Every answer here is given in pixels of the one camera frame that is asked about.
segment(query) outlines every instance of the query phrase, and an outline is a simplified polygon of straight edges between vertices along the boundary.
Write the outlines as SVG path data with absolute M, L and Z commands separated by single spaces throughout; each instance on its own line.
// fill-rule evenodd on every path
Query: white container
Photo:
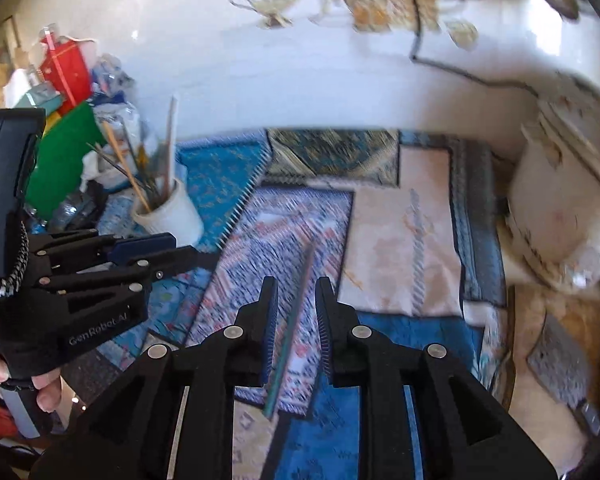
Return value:
M 140 213 L 143 207 L 136 197 L 132 217 L 150 234 L 171 233 L 178 247 L 195 246 L 205 228 L 184 184 L 178 179 L 175 182 L 175 190 L 167 202 L 149 214 Z
M 600 178 L 541 115 L 509 188 L 514 249 L 555 290 L 600 280 Z

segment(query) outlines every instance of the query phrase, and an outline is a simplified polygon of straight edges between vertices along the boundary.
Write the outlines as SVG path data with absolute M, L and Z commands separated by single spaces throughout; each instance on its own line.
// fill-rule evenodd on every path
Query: black cable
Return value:
M 519 88 L 521 90 L 525 90 L 529 92 L 533 97 L 538 97 L 538 92 L 531 85 L 523 81 L 518 81 L 515 79 L 502 79 L 497 81 L 488 81 L 486 79 L 482 79 L 477 75 L 474 75 L 466 70 L 462 70 L 456 66 L 448 65 L 446 63 L 442 63 L 439 61 L 434 61 L 431 59 L 423 59 L 419 56 L 420 48 L 422 47 L 422 17 L 420 16 L 420 6 L 418 5 L 417 0 L 413 0 L 413 9 L 416 18 L 416 30 L 415 30 L 415 39 L 413 40 L 413 44 L 411 45 L 411 52 L 409 54 L 409 59 L 417 64 L 430 66 L 432 68 L 437 68 L 439 70 L 443 70 L 444 72 L 449 72 L 451 74 L 459 75 L 468 79 L 469 81 L 473 81 L 474 83 L 478 83 L 479 85 L 486 86 L 487 88 Z

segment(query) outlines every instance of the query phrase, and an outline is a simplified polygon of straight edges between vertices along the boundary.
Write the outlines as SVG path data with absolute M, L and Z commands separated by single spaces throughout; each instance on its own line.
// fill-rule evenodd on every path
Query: clutter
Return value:
M 45 81 L 24 92 L 13 108 L 44 108 L 46 116 L 49 117 L 61 107 L 62 102 L 64 102 L 62 94 L 53 88 L 49 81 Z
M 90 104 L 102 134 L 107 136 L 105 130 L 105 125 L 107 125 L 111 128 L 123 151 L 133 150 L 137 153 L 142 144 L 142 126 L 136 107 L 129 102 L 94 104 L 97 102 L 96 99 L 96 97 L 91 99 Z
M 27 71 L 17 68 L 11 74 L 9 82 L 2 88 L 4 94 L 4 107 L 14 108 L 16 103 L 22 99 L 24 94 L 31 90 L 31 81 Z
M 115 193 L 129 186 L 129 179 L 126 173 L 105 153 L 99 153 L 98 147 L 89 144 L 93 150 L 87 153 L 82 158 L 82 176 L 80 177 L 80 191 L 84 192 L 87 187 L 87 182 L 95 180 L 101 184 L 107 193 Z M 127 156 L 127 163 L 132 164 Z M 106 166 L 103 167 L 102 162 L 106 161 Z
M 58 121 L 61 119 L 60 114 L 58 112 L 51 112 L 49 116 L 46 118 L 45 131 L 42 133 L 42 137 L 49 133 L 51 128 L 58 124 Z
M 58 35 L 58 28 L 49 25 L 40 31 L 40 43 L 46 46 L 40 73 L 61 92 L 66 101 L 59 108 L 62 116 L 91 95 L 91 77 L 78 43 Z
M 126 177 L 129 179 L 129 183 L 131 184 L 131 187 L 134 188 L 134 191 L 136 192 L 136 196 L 138 197 L 138 200 L 142 203 L 144 210 L 147 213 L 151 212 L 152 207 L 149 206 L 147 199 L 150 200 L 151 193 L 155 192 L 154 191 L 155 186 L 153 186 L 149 180 L 143 179 L 146 187 L 144 188 L 144 192 L 142 192 L 142 190 L 138 186 L 138 183 L 136 182 L 136 179 L 134 178 L 134 174 L 132 173 L 131 169 L 129 168 L 129 165 L 126 163 L 126 157 L 122 154 L 122 151 L 120 150 L 120 147 L 118 145 L 118 141 L 117 141 L 116 137 L 113 135 L 113 131 L 112 131 L 111 127 L 109 126 L 108 123 L 104 123 L 103 126 L 104 126 L 104 130 L 107 134 L 107 140 L 109 141 L 109 146 L 111 146 L 113 148 L 114 152 L 116 153 L 116 157 L 118 158 L 117 164 L 120 164 L 122 166 L 123 171 L 125 172 Z M 158 197 L 153 196 L 153 200 L 157 201 Z M 152 205 L 157 206 L 157 202 L 152 202 Z
M 104 94 L 109 98 L 119 96 L 122 92 L 125 100 L 133 102 L 133 88 L 135 82 L 124 70 L 122 63 L 111 54 L 102 54 L 91 69 L 94 94 Z
M 53 212 L 46 230 L 61 233 L 79 229 L 92 229 L 107 203 L 102 186 L 94 181 L 88 183 L 85 192 L 73 191 L 62 200 Z
M 81 103 L 40 140 L 38 163 L 29 178 L 26 200 L 44 220 L 80 184 L 87 143 L 104 145 L 91 108 Z

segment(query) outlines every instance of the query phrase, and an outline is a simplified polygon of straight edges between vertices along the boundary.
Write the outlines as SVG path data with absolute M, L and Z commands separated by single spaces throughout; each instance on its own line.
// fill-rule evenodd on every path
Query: wooden stick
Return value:
M 164 183 L 162 184 L 162 198 L 166 202 L 171 196 L 175 179 L 176 158 L 176 123 L 178 122 L 178 98 L 171 96 L 169 116 L 167 117 L 167 142 L 166 142 L 166 167 L 164 168 Z
M 109 126 L 109 123 L 107 123 L 107 122 L 103 122 L 102 126 L 104 127 L 104 131 L 107 133 L 107 139 L 109 139 L 109 144 L 113 148 L 113 151 L 116 152 L 116 157 L 120 161 L 122 168 L 126 171 L 126 174 L 128 174 L 129 182 L 131 183 L 131 186 L 134 188 L 136 195 L 138 195 L 140 202 L 142 202 L 142 206 L 144 206 L 144 210 L 147 213 L 150 213 L 151 208 L 149 207 L 149 204 L 147 203 L 146 198 L 142 194 L 142 191 L 140 190 L 140 187 L 138 186 L 138 183 L 136 182 L 135 177 L 131 173 L 131 170 L 129 169 L 129 165 L 126 163 L 125 157 L 122 155 L 122 152 L 120 152 L 120 147 L 118 146 L 118 142 L 116 141 L 116 137 L 114 136 L 113 131 L 111 131 L 111 126 Z

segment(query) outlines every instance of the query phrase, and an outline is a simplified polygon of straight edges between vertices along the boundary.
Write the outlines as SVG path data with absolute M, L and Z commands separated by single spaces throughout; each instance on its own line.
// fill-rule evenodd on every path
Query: paintbrush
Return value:
M 129 165 L 126 163 L 125 157 L 122 155 L 122 152 L 120 152 L 120 147 L 118 146 L 116 137 L 114 136 L 113 131 L 111 130 L 111 126 L 109 126 L 109 123 L 106 123 L 106 122 L 103 122 L 102 126 L 104 127 L 104 131 L 107 133 L 107 139 L 109 139 L 109 144 L 113 148 L 113 151 L 116 152 L 116 157 L 118 158 L 118 160 L 120 161 L 120 164 L 122 165 L 123 169 L 126 171 L 126 174 L 128 175 L 129 182 L 131 183 L 131 187 L 133 187 L 134 191 L 136 192 L 136 195 L 138 195 L 138 200 L 142 203 L 142 206 L 144 206 L 144 210 L 147 213 L 150 213 L 152 211 L 152 209 L 149 207 L 149 204 L 147 203 L 146 198 L 144 197 L 144 194 L 142 193 L 140 187 L 138 186 L 138 183 L 136 182 L 136 178 L 132 175 L 131 170 L 129 169 Z
M 131 144 L 131 139 L 129 137 L 129 133 L 126 130 L 126 126 L 124 124 L 124 122 L 121 120 L 120 121 L 121 125 L 122 125 L 122 134 L 125 137 L 125 142 L 126 145 L 129 147 L 129 153 L 131 153 L 131 158 L 133 159 L 134 164 L 136 165 L 136 170 L 138 170 L 138 175 L 140 177 L 140 180 L 142 182 L 144 182 L 146 188 L 149 188 L 153 191 L 155 191 L 157 193 L 157 187 L 155 186 L 155 181 L 153 181 L 152 178 L 150 178 L 145 170 L 144 170 L 144 164 L 140 164 L 139 161 L 139 156 L 136 156 L 136 154 L 134 153 L 134 148 Z
M 129 178 L 129 176 L 128 176 L 128 174 L 126 174 L 125 170 L 120 168 L 120 166 L 116 164 L 115 160 L 113 160 L 112 158 L 109 157 L 109 155 L 107 155 L 105 152 L 103 152 L 102 148 L 98 144 L 96 146 L 94 146 L 93 144 L 90 144 L 87 142 L 87 146 L 89 146 L 94 152 L 96 152 L 102 160 L 104 160 L 105 162 L 108 162 L 110 165 L 112 165 L 112 167 L 116 168 L 126 178 Z

